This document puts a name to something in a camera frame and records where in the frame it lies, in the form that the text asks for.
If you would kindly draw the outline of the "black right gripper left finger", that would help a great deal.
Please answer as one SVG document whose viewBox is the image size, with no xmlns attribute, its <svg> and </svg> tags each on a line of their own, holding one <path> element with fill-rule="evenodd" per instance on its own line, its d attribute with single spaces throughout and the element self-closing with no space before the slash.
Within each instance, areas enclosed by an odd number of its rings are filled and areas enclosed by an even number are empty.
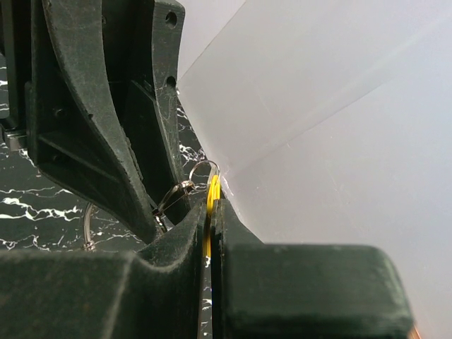
<svg viewBox="0 0 452 339">
<path fill-rule="evenodd" d="M 196 338 L 206 205 L 140 251 L 1 252 L 2 338 Z"/>
</svg>

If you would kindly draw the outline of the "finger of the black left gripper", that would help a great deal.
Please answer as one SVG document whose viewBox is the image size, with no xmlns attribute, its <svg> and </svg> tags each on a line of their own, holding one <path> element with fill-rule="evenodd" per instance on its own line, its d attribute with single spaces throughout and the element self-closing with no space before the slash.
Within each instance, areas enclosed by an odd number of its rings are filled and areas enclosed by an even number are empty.
<svg viewBox="0 0 452 339">
<path fill-rule="evenodd" d="M 28 152 L 40 172 L 155 238 L 150 197 L 107 79 L 100 1 L 31 3 Z"/>
<path fill-rule="evenodd" d="M 145 217 L 183 179 L 177 73 L 185 10 L 177 1 L 129 1 L 123 127 L 145 187 Z"/>
</svg>

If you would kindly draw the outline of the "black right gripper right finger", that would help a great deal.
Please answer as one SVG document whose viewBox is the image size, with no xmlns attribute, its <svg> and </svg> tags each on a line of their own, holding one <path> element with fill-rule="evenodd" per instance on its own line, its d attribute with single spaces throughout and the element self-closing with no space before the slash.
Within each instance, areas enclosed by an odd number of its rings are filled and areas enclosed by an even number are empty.
<svg viewBox="0 0 452 339">
<path fill-rule="evenodd" d="M 374 246 L 266 244 L 221 199 L 210 221 L 214 338 L 407 338 L 414 316 Z"/>
</svg>

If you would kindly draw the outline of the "large metal keyring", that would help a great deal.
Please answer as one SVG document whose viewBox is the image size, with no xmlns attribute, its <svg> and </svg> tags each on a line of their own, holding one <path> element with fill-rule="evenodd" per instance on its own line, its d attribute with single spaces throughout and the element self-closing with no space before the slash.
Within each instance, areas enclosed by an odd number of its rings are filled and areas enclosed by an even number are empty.
<svg viewBox="0 0 452 339">
<path fill-rule="evenodd" d="M 163 235 L 168 231 L 167 223 L 165 222 L 165 211 L 172 207 L 176 202 L 188 196 L 195 189 L 195 184 L 187 179 L 179 182 L 173 186 L 163 197 L 161 202 L 153 210 L 153 219 L 157 225 L 157 234 Z M 95 210 L 92 203 L 88 203 L 83 214 L 83 245 L 81 247 L 84 251 L 94 251 L 95 242 L 92 240 L 90 224 L 91 216 Z"/>
</svg>

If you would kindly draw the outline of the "key with yellow tag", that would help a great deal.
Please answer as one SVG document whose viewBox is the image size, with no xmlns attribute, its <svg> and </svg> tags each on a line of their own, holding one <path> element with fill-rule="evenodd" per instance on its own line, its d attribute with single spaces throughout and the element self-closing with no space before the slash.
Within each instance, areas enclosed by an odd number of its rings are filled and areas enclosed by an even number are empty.
<svg viewBox="0 0 452 339">
<path fill-rule="evenodd" d="M 215 202 L 220 199 L 221 183 L 220 183 L 220 168 L 212 160 L 202 160 L 194 165 L 189 173 L 189 180 L 192 180 L 194 172 L 204 164 L 210 165 L 210 174 L 206 187 L 206 218 L 203 226 L 203 257 L 210 258 L 211 255 L 211 221 L 213 217 L 213 210 Z"/>
</svg>

